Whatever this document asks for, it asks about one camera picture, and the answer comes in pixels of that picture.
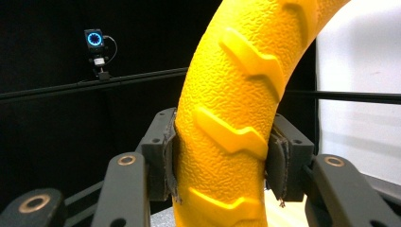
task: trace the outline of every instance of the cable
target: cable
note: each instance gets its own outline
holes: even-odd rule
[[[111,36],[104,35],[104,36],[103,36],[103,39],[110,39],[111,41],[113,41],[113,43],[114,43],[114,45],[115,45],[114,54],[113,54],[113,56],[107,61],[107,63],[105,63],[105,64],[103,65],[103,66],[105,66],[105,65],[107,65],[108,63],[110,63],[110,61],[112,61],[112,60],[114,59],[115,55],[117,55],[118,47],[117,47],[117,42],[116,42]]]

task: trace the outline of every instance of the blue ring light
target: blue ring light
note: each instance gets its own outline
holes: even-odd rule
[[[101,42],[102,37],[99,34],[92,32],[88,35],[88,43],[90,45],[100,45]]]

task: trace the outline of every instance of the yellow tire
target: yellow tire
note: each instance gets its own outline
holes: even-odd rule
[[[177,226],[266,226],[272,121],[296,64],[347,0],[224,0],[176,118]]]

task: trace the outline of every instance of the black metal rail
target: black metal rail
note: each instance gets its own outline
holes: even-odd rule
[[[186,71],[187,68],[178,68],[165,71],[136,74],[125,77],[111,78],[109,80],[103,80],[103,81],[100,80],[83,81],[61,86],[32,89],[21,92],[5,93],[5,94],[0,94],[0,104],[25,101],[49,96],[61,96],[77,92],[94,91],[94,90],[112,88],[121,85],[127,85],[131,83],[149,81],[154,79],[184,77],[186,75]]]
[[[401,94],[286,91],[285,96],[329,99],[338,101],[371,102],[371,103],[397,104],[397,105],[401,104]]]

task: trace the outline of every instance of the white wall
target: white wall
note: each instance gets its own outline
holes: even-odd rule
[[[317,42],[318,90],[401,94],[401,1],[352,0]],[[321,153],[401,185],[401,105],[320,101]]]

